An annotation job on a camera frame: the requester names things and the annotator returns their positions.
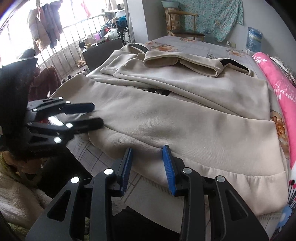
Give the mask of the cream zip-up jacket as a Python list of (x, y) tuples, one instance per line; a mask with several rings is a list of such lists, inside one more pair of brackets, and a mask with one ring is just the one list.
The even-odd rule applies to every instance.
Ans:
[(88, 76), (62, 84), (54, 97), (92, 102), (104, 126), (92, 144), (111, 158), (134, 149), (134, 170), (166, 185), (162, 148), (200, 175), (224, 176), (256, 215), (281, 210), (288, 165), (271, 120), (266, 80), (229, 58), (115, 50)]

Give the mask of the dark low cabinet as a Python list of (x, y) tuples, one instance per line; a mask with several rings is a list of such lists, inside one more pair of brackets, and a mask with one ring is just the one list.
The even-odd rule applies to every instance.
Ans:
[(97, 46), (85, 49), (82, 52), (84, 60), (90, 71), (95, 70), (97, 67), (102, 65), (104, 61), (113, 53), (115, 50), (119, 50), (123, 47), (120, 38), (109, 40), (107, 42), (100, 43)]

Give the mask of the wooden chair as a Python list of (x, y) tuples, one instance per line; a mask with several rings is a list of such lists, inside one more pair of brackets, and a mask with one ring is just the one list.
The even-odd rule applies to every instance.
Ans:
[(197, 31), (198, 14), (181, 11), (178, 8), (165, 8), (165, 16), (169, 36), (204, 41), (205, 35)]

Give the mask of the pink floral blanket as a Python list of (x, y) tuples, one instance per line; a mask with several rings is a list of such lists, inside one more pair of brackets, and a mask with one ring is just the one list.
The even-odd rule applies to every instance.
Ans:
[(254, 61), (271, 85), (280, 105), (280, 110), (272, 108), (271, 120), (276, 125), (281, 147), (289, 165), (287, 205), (271, 236), (271, 240), (295, 240), (295, 87), (280, 68), (262, 52), (253, 55)]

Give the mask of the blue water bottle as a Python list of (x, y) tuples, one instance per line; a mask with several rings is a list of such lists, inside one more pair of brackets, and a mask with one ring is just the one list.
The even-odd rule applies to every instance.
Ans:
[(253, 53), (261, 51), (261, 41), (263, 34), (260, 30), (248, 27), (248, 34), (245, 48)]

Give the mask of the grey patterned pillow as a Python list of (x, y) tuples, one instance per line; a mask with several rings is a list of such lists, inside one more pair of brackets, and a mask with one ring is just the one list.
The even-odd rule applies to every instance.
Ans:
[(289, 80), (289, 82), (296, 87), (295, 83), (295, 71), (290, 68), (287, 64), (284, 63), (279, 57), (276, 56), (270, 56), (270, 59), (280, 68), (280, 70), (283, 72), (283, 74), (286, 76), (286, 78)]

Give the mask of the teal floral wall cloth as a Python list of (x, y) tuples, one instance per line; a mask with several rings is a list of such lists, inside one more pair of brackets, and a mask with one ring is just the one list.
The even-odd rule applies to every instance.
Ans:
[(241, 0), (192, 0), (179, 1), (182, 11), (198, 14), (197, 31), (223, 42), (233, 27), (243, 25)]

